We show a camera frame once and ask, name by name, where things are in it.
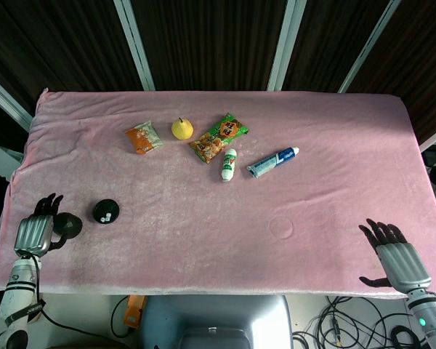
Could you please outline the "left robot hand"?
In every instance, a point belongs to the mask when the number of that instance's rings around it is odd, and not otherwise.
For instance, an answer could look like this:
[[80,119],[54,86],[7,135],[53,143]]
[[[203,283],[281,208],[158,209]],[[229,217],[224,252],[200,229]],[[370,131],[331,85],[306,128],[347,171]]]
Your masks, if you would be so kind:
[[63,195],[56,196],[55,193],[41,198],[33,213],[21,220],[14,246],[17,256],[43,257],[47,252],[64,246],[67,241],[64,236],[59,241],[52,241],[55,218],[62,199]]

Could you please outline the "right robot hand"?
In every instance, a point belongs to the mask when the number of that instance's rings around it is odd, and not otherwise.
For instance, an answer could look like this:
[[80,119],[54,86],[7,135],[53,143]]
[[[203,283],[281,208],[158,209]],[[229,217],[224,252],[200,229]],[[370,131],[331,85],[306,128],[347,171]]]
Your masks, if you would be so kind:
[[385,277],[369,279],[361,276],[359,280],[372,288],[392,287],[401,294],[412,294],[419,290],[427,292],[431,276],[399,227],[369,218],[366,222],[366,225],[358,227],[378,257]]

